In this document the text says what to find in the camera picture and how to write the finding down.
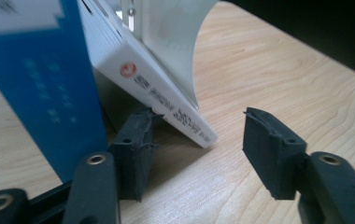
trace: wood grain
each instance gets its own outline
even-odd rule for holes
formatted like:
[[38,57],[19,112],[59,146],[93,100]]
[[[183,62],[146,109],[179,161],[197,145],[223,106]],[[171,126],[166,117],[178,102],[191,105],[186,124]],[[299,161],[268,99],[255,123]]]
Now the wood grain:
[[[246,107],[274,114],[308,143],[355,168],[355,72],[228,3],[198,36],[200,112],[219,135],[201,149],[168,125],[142,203],[122,201],[123,223],[300,223],[297,201],[271,198],[242,152]],[[34,197],[60,182],[0,95],[0,189]]]

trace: white book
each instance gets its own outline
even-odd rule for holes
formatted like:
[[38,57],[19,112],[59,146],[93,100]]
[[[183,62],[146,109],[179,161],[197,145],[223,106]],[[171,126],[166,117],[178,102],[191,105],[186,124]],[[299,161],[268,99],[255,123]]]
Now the white book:
[[217,135],[146,47],[103,0],[79,1],[92,66],[143,105],[209,147]]

